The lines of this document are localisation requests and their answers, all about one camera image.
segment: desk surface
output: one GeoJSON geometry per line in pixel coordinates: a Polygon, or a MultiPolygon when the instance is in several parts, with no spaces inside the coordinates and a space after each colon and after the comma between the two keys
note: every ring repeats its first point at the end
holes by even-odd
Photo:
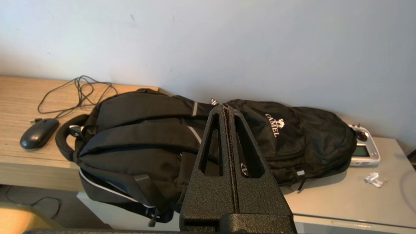
{"type": "Polygon", "coordinates": [[[416,228],[416,171],[394,139],[374,138],[381,161],[373,167],[350,167],[334,176],[282,187],[295,215],[416,228]],[[387,183],[377,188],[364,178],[378,172],[387,183]]]}
{"type": "MultiPolygon", "coordinates": [[[[0,184],[21,185],[51,189],[81,191],[77,176],[78,166],[67,161],[55,144],[55,135],[40,149],[25,150],[20,147],[22,134],[31,126],[34,118],[54,118],[57,114],[42,115],[37,106],[43,96],[51,89],[66,81],[44,80],[20,77],[0,77],[0,184]]],[[[119,93],[135,91],[139,88],[157,87],[114,85],[119,93]]],[[[106,85],[94,85],[93,100],[97,101],[106,85]]],[[[110,90],[104,97],[114,95],[110,90]]],[[[73,83],[53,92],[45,100],[42,110],[52,111],[72,107],[78,101],[73,83]]],[[[77,109],[70,115],[59,119],[63,124],[69,119],[90,113],[92,107],[77,109]]]]}

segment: backpack strap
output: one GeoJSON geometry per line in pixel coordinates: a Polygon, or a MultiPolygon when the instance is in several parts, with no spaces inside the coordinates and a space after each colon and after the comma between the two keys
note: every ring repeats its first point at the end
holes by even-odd
{"type": "Polygon", "coordinates": [[[157,209],[154,218],[149,222],[149,227],[154,227],[157,215],[162,214],[169,209],[169,201],[163,196],[147,174],[133,176],[133,179],[136,181],[137,186],[140,188],[143,195],[157,209]]]}
{"type": "Polygon", "coordinates": [[[87,119],[88,115],[78,115],[77,117],[72,118],[71,120],[63,124],[56,133],[56,146],[58,146],[58,149],[61,152],[61,154],[69,161],[73,161],[72,155],[74,153],[74,150],[67,143],[67,137],[70,134],[69,127],[71,125],[83,126],[87,119]]]}
{"type": "Polygon", "coordinates": [[[184,125],[132,124],[97,133],[87,142],[79,157],[101,150],[140,146],[153,148],[174,147],[197,153],[200,143],[195,132],[184,125]]]}
{"type": "Polygon", "coordinates": [[[97,132],[147,119],[207,118],[214,105],[190,99],[153,93],[129,92],[102,102],[99,106],[97,132]]]}

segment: zipper pull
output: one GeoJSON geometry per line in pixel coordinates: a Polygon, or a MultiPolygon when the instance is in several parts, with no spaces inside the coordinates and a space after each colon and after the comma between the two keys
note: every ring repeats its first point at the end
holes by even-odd
{"type": "Polygon", "coordinates": [[[303,177],[302,181],[300,182],[299,188],[297,189],[299,192],[297,192],[297,193],[300,193],[302,191],[302,187],[303,187],[303,184],[305,183],[305,181],[306,181],[306,178],[303,177]]]}
{"type": "Polygon", "coordinates": [[[157,216],[158,215],[159,215],[159,211],[156,209],[153,218],[147,224],[149,227],[155,227],[155,225],[156,225],[156,219],[157,219],[157,216]]]}

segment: reflective stripe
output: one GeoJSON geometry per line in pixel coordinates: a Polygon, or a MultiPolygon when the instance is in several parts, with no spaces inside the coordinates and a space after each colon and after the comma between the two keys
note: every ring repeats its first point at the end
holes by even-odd
{"type": "Polygon", "coordinates": [[[199,137],[198,133],[196,133],[195,129],[193,129],[193,127],[188,126],[189,129],[191,130],[191,132],[195,135],[196,139],[198,140],[198,142],[201,144],[201,138],[199,137]]]}
{"type": "Polygon", "coordinates": [[[301,175],[304,175],[304,174],[305,174],[305,171],[304,171],[304,170],[302,170],[302,171],[298,171],[298,172],[296,172],[296,174],[297,174],[298,176],[301,176],[301,175]]]}
{"type": "Polygon", "coordinates": [[[198,109],[198,103],[197,102],[194,102],[192,116],[196,116],[196,110],[197,109],[198,109]]]}
{"type": "Polygon", "coordinates": [[[129,194],[128,192],[124,191],[123,189],[121,189],[120,187],[116,186],[116,185],[115,185],[115,184],[113,184],[113,183],[110,183],[110,182],[108,182],[108,181],[104,181],[104,182],[106,182],[107,184],[109,184],[109,185],[113,186],[114,188],[118,188],[120,191],[123,191],[125,194],[129,194]]]}
{"type": "MultiPolygon", "coordinates": [[[[129,197],[129,196],[126,196],[126,195],[124,195],[124,194],[121,194],[121,193],[118,193],[118,192],[116,192],[116,191],[113,191],[113,190],[111,190],[111,189],[109,189],[109,188],[106,188],[106,187],[104,187],[104,186],[101,186],[101,185],[99,185],[99,184],[96,184],[96,183],[94,183],[94,182],[92,182],[91,180],[89,180],[83,173],[82,173],[82,171],[81,171],[81,168],[79,169],[79,174],[82,176],[82,178],[83,179],[85,179],[85,181],[87,181],[88,183],[90,183],[91,185],[93,185],[93,186],[95,186],[95,187],[98,187],[98,188],[100,188],[100,189],[104,189],[104,190],[106,190],[107,192],[110,192],[110,193],[113,193],[113,194],[115,194],[115,195],[118,195],[118,196],[121,196],[121,197],[124,197],[124,198],[127,198],[127,199],[129,199],[130,201],[133,201],[133,202],[137,202],[137,203],[139,203],[136,199],[134,199],[134,198],[132,198],[132,197],[129,197]]],[[[145,207],[147,207],[147,208],[153,208],[154,206],[148,206],[148,205],[145,205],[145,204],[142,204],[142,205],[144,205],[145,207]]]]}

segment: camel logo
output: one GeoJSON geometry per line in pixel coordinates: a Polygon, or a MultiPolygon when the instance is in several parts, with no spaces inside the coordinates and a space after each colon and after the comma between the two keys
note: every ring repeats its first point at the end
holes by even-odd
{"type": "Polygon", "coordinates": [[[277,135],[280,134],[279,128],[283,128],[285,126],[285,121],[283,119],[276,120],[269,114],[266,114],[266,117],[269,119],[274,136],[277,137],[277,135]]]}

